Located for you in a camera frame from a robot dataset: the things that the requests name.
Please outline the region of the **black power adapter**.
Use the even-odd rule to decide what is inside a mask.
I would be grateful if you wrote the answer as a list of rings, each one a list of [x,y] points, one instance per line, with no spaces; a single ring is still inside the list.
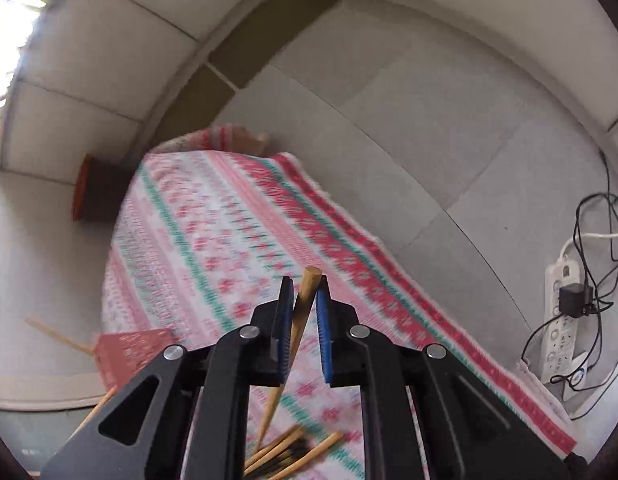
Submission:
[[[573,283],[559,290],[559,311],[571,318],[594,312],[594,289],[589,284]]]

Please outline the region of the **pink perforated utensil holder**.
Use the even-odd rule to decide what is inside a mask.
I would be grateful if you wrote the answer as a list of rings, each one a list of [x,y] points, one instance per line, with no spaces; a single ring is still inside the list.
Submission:
[[[120,389],[160,351],[174,343],[175,337],[170,330],[98,336],[93,352],[105,388]]]

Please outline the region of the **dark red-rimmed waste bin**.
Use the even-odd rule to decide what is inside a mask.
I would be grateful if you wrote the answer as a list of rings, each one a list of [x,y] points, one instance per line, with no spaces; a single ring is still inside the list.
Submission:
[[[114,223],[132,177],[132,171],[86,155],[74,185],[71,219]]]

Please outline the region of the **white power strip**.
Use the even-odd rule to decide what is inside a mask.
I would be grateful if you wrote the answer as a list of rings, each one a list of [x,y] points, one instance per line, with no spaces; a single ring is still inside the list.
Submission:
[[[579,264],[565,256],[544,271],[544,326],[541,342],[540,380],[548,384],[554,375],[571,371],[578,321],[562,314],[559,296],[562,287],[580,284]]]

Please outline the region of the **black chopstick gold band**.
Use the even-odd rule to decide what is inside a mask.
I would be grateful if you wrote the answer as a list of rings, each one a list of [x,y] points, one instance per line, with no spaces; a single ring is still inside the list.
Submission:
[[[297,460],[303,458],[309,451],[309,441],[306,438],[300,438],[293,442],[288,448],[285,448],[284,451],[274,456],[274,458],[271,458],[269,462],[255,469],[246,478],[268,479],[288,466],[291,466],[293,463],[297,462]]]

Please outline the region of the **patterned woven tablecloth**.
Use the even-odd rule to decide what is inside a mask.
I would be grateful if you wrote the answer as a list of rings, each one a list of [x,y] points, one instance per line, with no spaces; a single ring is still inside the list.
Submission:
[[[398,344],[440,342],[521,416],[541,450],[574,448],[563,425],[303,171],[294,156],[231,150],[202,130],[149,153],[123,197],[103,286],[107,333],[169,330],[200,347],[247,321],[282,278],[320,268],[330,290]]]

